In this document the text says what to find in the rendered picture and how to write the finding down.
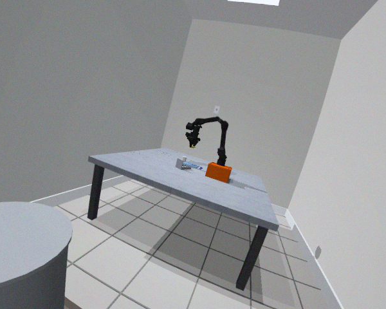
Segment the grey dish rack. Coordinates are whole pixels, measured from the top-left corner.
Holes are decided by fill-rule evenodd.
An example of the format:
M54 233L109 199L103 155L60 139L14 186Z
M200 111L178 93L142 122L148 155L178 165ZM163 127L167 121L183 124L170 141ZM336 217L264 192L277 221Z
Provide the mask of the grey dish rack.
M178 169L191 169L191 166L190 165L187 165L187 164L183 164L183 160L181 159L177 159L177 162L176 162L176 167Z

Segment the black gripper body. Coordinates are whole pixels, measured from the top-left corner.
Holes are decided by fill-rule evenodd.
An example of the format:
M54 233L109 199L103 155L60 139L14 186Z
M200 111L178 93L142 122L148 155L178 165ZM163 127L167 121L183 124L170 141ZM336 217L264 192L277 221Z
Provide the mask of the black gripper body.
M195 131L193 131L192 132L192 136L188 136L187 137L187 139L189 139L189 140L192 140L192 141L200 141L200 138L198 138L198 132L195 132Z

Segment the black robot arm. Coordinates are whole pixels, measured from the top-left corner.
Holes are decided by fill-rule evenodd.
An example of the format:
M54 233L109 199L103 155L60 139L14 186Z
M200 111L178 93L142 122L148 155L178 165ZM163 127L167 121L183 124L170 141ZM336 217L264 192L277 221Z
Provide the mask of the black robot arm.
M201 125L207 122L215 122L218 121L221 123L221 145L220 148L217 149L219 159L217 160L217 165L225 166L226 162L226 153L225 153L225 140L226 140L226 131L228 129L228 122L226 120L222 120L219 116L210 117L210 118L197 118L193 123L188 122L186 125L186 129L193 130L195 132L199 132L199 129L202 128ZM200 126L198 126L200 125Z

